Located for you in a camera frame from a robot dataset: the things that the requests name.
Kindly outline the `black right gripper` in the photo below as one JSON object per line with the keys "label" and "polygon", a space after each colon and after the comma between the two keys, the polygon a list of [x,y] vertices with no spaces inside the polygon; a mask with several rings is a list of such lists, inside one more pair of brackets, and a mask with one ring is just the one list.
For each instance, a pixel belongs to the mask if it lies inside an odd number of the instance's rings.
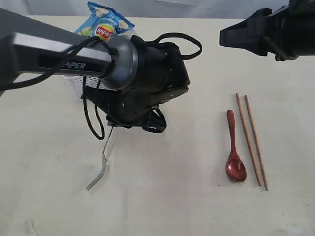
{"label": "black right gripper", "polygon": [[222,29],[219,45],[250,51],[248,37],[257,44],[255,54],[272,53],[277,61],[314,56],[315,2],[290,0],[276,11],[259,9],[246,20]]}

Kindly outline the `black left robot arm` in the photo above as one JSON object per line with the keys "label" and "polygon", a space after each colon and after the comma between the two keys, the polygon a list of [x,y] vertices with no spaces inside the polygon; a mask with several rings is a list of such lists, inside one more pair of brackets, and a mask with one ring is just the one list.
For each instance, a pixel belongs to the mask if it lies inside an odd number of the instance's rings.
{"label": "black left robot arm", "polygon": [[84,82],[81,97],[106,113],[108,125],[162,133],[167,123],[160,104],[188,91],[188,56],[172,42],[139,36],[104,42],[5,9],[0,23],[1,92],[56,74],[97,77],[105,89]]}

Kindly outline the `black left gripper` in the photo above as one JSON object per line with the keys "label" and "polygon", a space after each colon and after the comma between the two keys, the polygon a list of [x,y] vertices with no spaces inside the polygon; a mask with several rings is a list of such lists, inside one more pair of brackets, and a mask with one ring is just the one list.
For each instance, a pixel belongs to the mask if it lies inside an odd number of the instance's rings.
{"label": "black left gripper", "polygon": [[167,123],[159,105],[183,95],[188,90],[188,86],[179,86],[149,94],[86,86],[82,97],[90,100],[106,113],[109,126],[128,129],[141,127],[147,132],[162,133]]}

